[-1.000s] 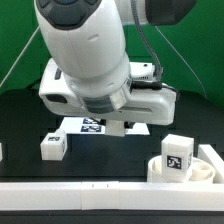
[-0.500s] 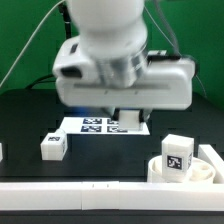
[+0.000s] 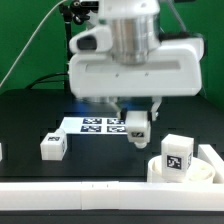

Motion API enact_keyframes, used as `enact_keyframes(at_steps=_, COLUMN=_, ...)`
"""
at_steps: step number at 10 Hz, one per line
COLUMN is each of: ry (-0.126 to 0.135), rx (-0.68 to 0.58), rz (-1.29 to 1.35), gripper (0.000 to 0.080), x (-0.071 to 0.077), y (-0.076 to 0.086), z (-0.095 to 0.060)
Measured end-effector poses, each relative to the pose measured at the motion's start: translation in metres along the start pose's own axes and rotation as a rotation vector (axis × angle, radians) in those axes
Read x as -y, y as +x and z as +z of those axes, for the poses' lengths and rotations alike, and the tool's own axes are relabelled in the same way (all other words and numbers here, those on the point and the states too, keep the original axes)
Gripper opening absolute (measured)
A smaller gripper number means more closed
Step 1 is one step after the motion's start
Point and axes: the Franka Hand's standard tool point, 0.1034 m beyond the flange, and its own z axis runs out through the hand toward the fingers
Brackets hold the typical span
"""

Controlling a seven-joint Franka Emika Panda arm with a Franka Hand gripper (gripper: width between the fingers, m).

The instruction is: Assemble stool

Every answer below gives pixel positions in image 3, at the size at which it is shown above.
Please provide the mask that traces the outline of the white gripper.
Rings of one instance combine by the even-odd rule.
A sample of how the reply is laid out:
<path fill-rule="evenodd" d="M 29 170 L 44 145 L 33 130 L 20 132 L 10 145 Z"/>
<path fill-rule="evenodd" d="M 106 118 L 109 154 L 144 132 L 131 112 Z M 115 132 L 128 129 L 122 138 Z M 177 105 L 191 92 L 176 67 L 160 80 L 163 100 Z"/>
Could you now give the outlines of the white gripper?
<path fill-rule="evenodd" d="M 164 96 L 192 96 L 202 88 L 200 60 L 204 40 L 184 38 L 166 40 L 140 65 L 122 65 L 107 53 L 80 51 L 79 35 L 70 41 L 74 52 L 69 62 L 69 81 L 77 97 L 153 97 L 150 120 L 158 117 Z M 114 98 L 111 107 L 119 120 L 128 110 Z"/>

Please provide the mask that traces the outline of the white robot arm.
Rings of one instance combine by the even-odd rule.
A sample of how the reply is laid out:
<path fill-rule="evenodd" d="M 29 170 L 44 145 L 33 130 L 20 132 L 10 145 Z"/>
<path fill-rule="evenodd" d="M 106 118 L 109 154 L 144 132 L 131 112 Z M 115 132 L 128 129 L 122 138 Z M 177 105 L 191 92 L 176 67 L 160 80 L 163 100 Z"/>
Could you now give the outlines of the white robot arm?
<path fill-rule="evenodd" d="M 150 97 L 151 117 L 164 96 L 197 94 L 204 40 L 162 35 L 159 19 L 159 0 L 99 0 L 97 24 L 70 41 L 73 94 Z"/>

